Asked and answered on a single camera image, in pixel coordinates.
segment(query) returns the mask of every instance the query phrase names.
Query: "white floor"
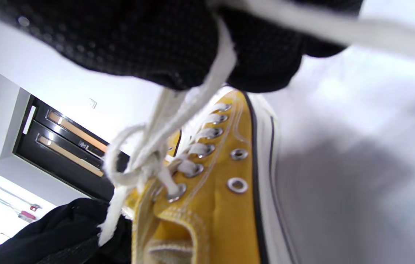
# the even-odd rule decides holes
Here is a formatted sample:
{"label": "white floor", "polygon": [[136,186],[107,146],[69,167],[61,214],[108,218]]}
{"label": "white floor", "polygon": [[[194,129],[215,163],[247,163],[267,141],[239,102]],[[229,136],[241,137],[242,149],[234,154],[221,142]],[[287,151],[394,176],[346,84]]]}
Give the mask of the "white floor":
{"label": "white floor", "polygon": [[[415,25],[415,1],[364,17]],[[277,189],[303,264],[415,263],[415,62],[352,47],[266,95],[283,130]]]}

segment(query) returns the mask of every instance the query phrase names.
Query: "black panel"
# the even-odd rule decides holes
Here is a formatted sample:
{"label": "black panel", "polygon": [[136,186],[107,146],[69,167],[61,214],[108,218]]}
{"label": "black panel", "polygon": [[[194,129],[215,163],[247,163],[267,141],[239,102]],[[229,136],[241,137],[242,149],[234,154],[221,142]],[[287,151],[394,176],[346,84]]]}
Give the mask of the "black panel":
{"label": "black panel", "polygon": [[101,167],[102,161],[100,159],[82,151],[79,147],[35,121],[32,122],[28,134],[21,137],[16,153],[91,197],[109,201],[113,195],[113,185],[105,176],[99,177],[37,142],[40,135],[50,138],[50,134],[53,135],[53,141],[60,147],[96,167]]}
{"label": "black panel", "polygon": [[[22,131],[32,107],[36,107],[35,114],[33,115],[33,120],[27,134],[23,134]],[[57,125],[56,122],[50,120],[48,118],[50,112],[54,112],[60,117],[63,117],[66,122],[69,122],[69,124],[72,124],[90,136],[91,139],[88,140],[99,145],[99,148],[83,140],[77,134],[63,128],[62,125]],[[51,145],[47,146],[46,143],[38,142],[40,136],[52,140]],[[103,165],[102,157],[105,154],[102,149],[105,150],[106,146],[108,146],[108,142],[32,96],[25,116],[23,117],[20,133],[15,143],[14,153],[75,189],[91,197],[109,201],[113,195],[114,188],[101,170]],[[65,157],[65,154],[60,153],[63,151],[72,156],[71,158],[77,157],[77,159],[72,161],[68,157]],[[120,152],[117,161],[117,170],[119,172],[123,172],[126,169],[129,158],[127,154]]]}

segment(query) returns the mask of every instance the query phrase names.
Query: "black fabric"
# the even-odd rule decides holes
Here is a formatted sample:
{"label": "black fabric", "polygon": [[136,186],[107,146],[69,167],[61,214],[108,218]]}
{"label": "black fabric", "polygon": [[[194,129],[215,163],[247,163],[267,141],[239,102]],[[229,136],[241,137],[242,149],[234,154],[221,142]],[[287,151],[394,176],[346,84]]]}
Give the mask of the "black fabric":
{"label": "black fabric", "polygon": [[[357,15],[362,0],[296,0]],[[238,53],[228,82],[248,92],[286,87],[302,55],[345,47],[279,28],[245,13],[220,11]],[[0,19],[89,70],[184,90],[202,84],[217,52],[205,0],[0,0]]]}
{"label": "black fabric", "polygon": [[76,199],[29,224],[0,246],[0,264],[128,264],[131,222],[120,217],[115,236],[98,247],[97,225],[108,204]]}

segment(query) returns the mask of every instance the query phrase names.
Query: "metal eyelet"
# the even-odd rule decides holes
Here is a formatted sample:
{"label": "metal eyelet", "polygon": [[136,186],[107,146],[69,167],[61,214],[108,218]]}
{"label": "metal eyelet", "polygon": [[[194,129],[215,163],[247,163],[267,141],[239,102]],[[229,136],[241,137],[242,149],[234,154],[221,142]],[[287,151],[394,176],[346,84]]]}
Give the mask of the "metal eyelet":
{"label": "metal eyelet", "polygon": [[219,112],[226,112],[227,110],[232,108],[232,104],[226,104],[224,109],[220,109]]}
{"label": "metal eyelet", "polygon": [[183,196],[183,194],[186,193],[186,184],[179,183],[178,187],[179,187],[179,191],[176,194],[174,194],[174,195],[167,194],[167,201],[168,202],[175,202],[175,201],[179,200]]}
{"label": "metal eyelet", "polygon": [[242,148],[238,148],[238,149],[234,149],[231,152],[231,158],[233,160],[243,160],[248,156],[248,151],[242,149]]}
{"label": "metal eyelet", "polygon": [[200,159],[205,158],[205,157],[211,155],[214,152],[214,150],[216,149],[216,146],[213,145],[213,144],[206,145],[206,147],[207,147],[206,152],[204,152],[203,154],[198,154],[198,158],[200,158]]}
{"label": "metal eyelet", "polygon": [[194,178],[196,176],[198,176],[199,174],[201,174],[201,172],[204,171],[204,166],[202,164],[196,164],[196,170],[195,172],[193,172],[192,174],[187,174],[184,173],[184,176],[187,178]]}
{"label": "metal eyelet", "polygon": [[214,129],[214,133],[212,136],[206,137],[208,140],[212,140],[215,139],[217,137],[219,137],[220,135],[222,135],[222,133],[224,133],[224,130],[221,128],[213,128]]}
{"label": "metal eyelet", "polygon": [[227,181],[227,187],[236,194],[243,194],[248,190],[248,183],[241,178],[230,178]]}
{"label": "metal eyelet", "polygon": [[216,121],[216,122],[212,122],[214,125],[218,125],[218,124],[220,124],[220,123],[222,123],[222,122],[226,122],[227,121],[227,119],[229,119],[229,116],[228,115],[221,115],[220,117],[219,117],[219,121]]}

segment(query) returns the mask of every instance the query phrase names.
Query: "white shoelace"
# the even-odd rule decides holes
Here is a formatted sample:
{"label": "white shoelace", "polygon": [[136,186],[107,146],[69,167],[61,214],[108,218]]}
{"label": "white shoelace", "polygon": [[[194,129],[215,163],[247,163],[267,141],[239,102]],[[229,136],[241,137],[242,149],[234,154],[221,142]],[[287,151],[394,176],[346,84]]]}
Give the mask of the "white shoelace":
{"label": "white shoelace", "polygon": [[[378,20],[357,20],[354,17],[282,0],[220,0],[216,3],[243,10],[285,28],[340,44],[365,45],[415,58],[415,29],[406,26]],[[219,28],[218,54],[197,97],[184,103],[187,92],[164,89],[149,124],[128,127],[120,132],[110,145],[105,156],[104,169],[117,187],[110,201],[107,218],[100,225],[100,246],[112,238],[124,200],[133,188],[137,187],[138,191],[142,192],[147,180],[157,177],[167,188],[169,195],[179,191],[178,185],[171,177],[171,171],[164,167],[164,157],[168,150],[166,141],[209,102],[226,82],[236,64],[234,44],[229,31],[220,17],[214,14],[214,18]],[[217,122],[220,118],[218,114],[211,114],[207,117],[207,122]],[[116,160],[120,148],[127,138],[137,132],[142,132],[143,137],[131,156],[127,172],[117,172]],[[213,133],[213,129],[201,130],[189,145],[188,153],[205,153],[207,146],[197,141],[201,137],[213,136]],[[177,157],[181,162],[176,162],[175,169],[189,174],[197,168],[187,157],[187,154]]]}

